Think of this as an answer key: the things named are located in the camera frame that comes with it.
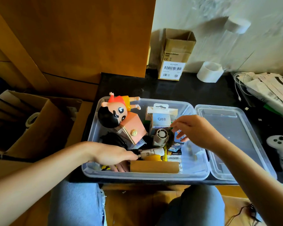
plastic storage bin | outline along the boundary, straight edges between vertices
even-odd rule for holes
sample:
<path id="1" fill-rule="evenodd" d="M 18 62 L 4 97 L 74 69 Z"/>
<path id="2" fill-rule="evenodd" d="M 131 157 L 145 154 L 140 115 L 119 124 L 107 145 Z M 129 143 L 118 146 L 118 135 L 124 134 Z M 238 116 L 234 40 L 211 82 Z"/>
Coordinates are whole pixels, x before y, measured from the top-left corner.
<path id="1" fill-rule="evenodd" d="M 195 110 L 225 138 L 244 151 L 274 178 L 277 178 L 260 141 L 241 109 L 216 105 L 196 105 Z M 221 159 L 211 151 L 208 152 L 212 175 L 220 180 L 235 180 Z"/>
<path id="2" fill-rule="evenodd" d="M 109 129 L 103 127 L 97 118 L 97 112 L 102 102 L 107 102 L 109 97 L 103 97 L 99 100 L 92 122 L 88 141 L 98 142 L 102 135 L 108 133 Z M 196 114 L 193 106 L 187 102 L 154 100 L 141 98 L 140 101 L 131 102 L 131 104 L 139 104 L 141 110 L 133 109 L 132 112 L 137 113 L 142 122 L 145 121 L 146 108 L 153 106 L 155 103 L 168 104 L 169 108 L 178 109 L 178 117 L 182 115 Z M 111 178 L 126 180 L 163 180 L 163 181 L 193 181 L 204 180 L 210 173 L 210 165 L 204 149 L 196 146 L 191 141 L 184 144 L 182 149 L 182 167 L 181 174 L 159 174 L 159 173 L 121 173 L 111 171 L 100 171 L 97 163 L 85 163 L 82 165 L 83 173 L 91 178 Z"/>

forearm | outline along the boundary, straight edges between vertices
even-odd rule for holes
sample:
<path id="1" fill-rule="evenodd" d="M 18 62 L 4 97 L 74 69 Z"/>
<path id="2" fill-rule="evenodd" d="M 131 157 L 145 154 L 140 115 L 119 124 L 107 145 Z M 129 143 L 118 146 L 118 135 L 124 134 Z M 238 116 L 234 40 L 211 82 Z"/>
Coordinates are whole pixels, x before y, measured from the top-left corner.
<path id="1" fill-rule="evenodd" d="M 215 151 L 267 225 L 283 224 L 283 185 L 248 155 L 228 142 Z"/>
<path id="2" fill-rule="evenodd" d="M 9 225 L 88 156 L 84 143 L 65 148 L 0 179 L 0 225 Z"/>

yellow shorts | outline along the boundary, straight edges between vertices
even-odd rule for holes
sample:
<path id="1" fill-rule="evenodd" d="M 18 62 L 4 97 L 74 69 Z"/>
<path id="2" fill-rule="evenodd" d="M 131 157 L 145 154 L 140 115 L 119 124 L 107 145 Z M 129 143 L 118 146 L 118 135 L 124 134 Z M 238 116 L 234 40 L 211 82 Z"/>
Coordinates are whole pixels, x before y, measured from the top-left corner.
<path id="1" fill-rule="evenodd" d="M 122 96 L 122 98 L 124 99 L 127 111 L 131 110 L 131 106 L 130 106 L 130 99 L 129 96 Z"/>

shin-chan figurine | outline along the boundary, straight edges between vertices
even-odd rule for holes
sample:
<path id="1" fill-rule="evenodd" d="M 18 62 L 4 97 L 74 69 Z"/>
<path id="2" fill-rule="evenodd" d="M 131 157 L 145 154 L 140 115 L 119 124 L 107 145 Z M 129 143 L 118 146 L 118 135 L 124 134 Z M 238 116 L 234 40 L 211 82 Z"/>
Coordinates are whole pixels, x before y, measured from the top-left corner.
<path id="1" fill-rule="evenodd" d="M 117 96 L 110 92 L 108 102 L 103 102 L 97 113 L 99 122 L 106 128 L 116 128 L 123 121 L 132 108 L 141 109 L 139 105 L 130 105 L 132 101 L 139 101 L 140 97 Z"/>

black table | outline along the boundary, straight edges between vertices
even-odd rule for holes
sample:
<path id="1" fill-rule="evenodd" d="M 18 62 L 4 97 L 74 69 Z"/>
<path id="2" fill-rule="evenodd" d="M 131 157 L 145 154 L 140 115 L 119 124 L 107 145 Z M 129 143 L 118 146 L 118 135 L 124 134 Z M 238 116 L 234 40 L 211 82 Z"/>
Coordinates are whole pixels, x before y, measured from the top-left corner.
<path id="1" fill-rule="evenodd" d="M 283 183 L 283 171 L 279 164 L 279 157 L 274 149 L 268 147 L 265 140 L 271 135 L 283 135 L 279 133 L 280 123 L 283 119 L 269 112 L 264 108 L 250 108 L 246 101 L 238 101 L 238 96 L 234 87 L 234 80 L 231 75 L 222 76 L 217 83 L 203 83 L 197 79 L 194 73 L 183 73 L 180 81 L 158 80 L 157 71 L 147 70 L 145 78 L 130 76 L 121 76 L 108 73 L 102 73 L 102 78 L 94 100 L 91 113 L 88 117 L 86 127 L 83 133 L 82 141 L 88 140 L 97 102 L 100 98 L 109 96 L 109 92 L 115 95 L 140 96 L 141 98 L 155 98 L 161 100 L 184 101 L 192 106 L 198 104 L 233 106 L 243 109 L 252 124 L 263 148 L 265 149 L 273 167 L 275 168 L 278 180 Z M 265 120 L 270 120 L 274 116 L 276 121 L 272 125 L 267 124 Z M 69 180 L 71 182 L 93 182 L 93 183 L 159 183 L 159 184 L 237 184 L 236 181 L 218 180 L 210 173 L 204 181 L 189 182 L 162 182 L 162 181 L 139 181 L 139 180 L 119 180 L 119 179 L 101 179 L 89 178 L 85 176 L 78 167 L 72 172 Z"/>

